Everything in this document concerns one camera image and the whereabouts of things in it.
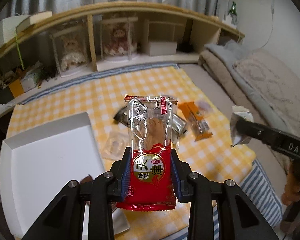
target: cardboard box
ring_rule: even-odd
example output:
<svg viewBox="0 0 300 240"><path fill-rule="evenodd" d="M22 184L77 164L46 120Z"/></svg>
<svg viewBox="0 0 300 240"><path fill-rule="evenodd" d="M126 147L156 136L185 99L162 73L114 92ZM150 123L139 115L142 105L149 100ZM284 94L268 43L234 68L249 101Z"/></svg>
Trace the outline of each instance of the cardboard box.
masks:
<svg viewBox="0 0 300 240"><path fill-rule="evenodd" d="M22 95L24 90L20 83L20 79L16 79L10 85L8 85L5 89L0 91L0 104L7 104L14 98Z"/></svg>

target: orange snack package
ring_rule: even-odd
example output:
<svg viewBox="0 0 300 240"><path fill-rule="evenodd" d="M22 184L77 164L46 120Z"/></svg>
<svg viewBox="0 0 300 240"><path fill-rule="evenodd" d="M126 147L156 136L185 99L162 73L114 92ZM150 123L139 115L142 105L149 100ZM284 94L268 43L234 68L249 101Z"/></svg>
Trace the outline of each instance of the orange snack package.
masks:
<svg viewBox="0 0 300 240"><path fill-rule="evenodd" d="M190 123L191 129L195 135L195 141L212 136L207 122L204 120L204 117L194 102L181 103L178 105L178 108Z"/></svg>

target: silver foil package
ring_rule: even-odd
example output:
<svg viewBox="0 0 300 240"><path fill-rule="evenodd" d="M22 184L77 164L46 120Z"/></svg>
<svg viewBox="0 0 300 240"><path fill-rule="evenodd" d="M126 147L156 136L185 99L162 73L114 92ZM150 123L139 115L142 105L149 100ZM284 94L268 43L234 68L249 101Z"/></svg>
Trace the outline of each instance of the silver foil package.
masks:
<svg viewBox="0 0 300 240"><path fill-rule="evenodd" d="M240 118L243 118L244 120L253 122L253 116L249 109L243 107L243 106L233 106L232 107L232 116L230 119L230 134L231 134L231 140L232 140L232 147L237 144L247 144L250 142L251 137L247 135L240 134L235 125L237 124L237 121Z"/></svg>

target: hand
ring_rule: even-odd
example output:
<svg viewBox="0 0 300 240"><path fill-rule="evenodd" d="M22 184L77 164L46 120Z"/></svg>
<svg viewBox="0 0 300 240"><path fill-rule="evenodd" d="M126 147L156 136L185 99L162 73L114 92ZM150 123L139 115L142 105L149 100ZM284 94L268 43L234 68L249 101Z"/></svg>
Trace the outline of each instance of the hand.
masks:
<svg viewBox="0 0 300 240"><path fill-rule="evenodd" d="M287 175L287 184L284 187L284 193L282 194L281 201L284 205L289 206L293 202L300 200L300 181L293 175L293 165L289 167Z"/></svg>

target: blanket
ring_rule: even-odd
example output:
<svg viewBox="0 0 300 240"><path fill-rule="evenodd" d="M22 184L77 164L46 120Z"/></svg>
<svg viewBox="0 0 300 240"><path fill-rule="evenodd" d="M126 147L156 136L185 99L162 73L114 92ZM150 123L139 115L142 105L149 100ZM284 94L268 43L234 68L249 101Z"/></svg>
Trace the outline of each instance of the blanket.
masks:
<svg viewBox="0 0 300 240"><path fill-rule="evenodd" d="M228 46L206 45L200 54L199 65L202 65L221 85L235 104L242 105L252 112L255 122L291 132L287 124L269 106L267 101L233 69L232 65L243 60L247 54L238 53L236 51L237 45L229 43L226 45ZM275 151L272 153L287 172L290 158Z"/></svg>

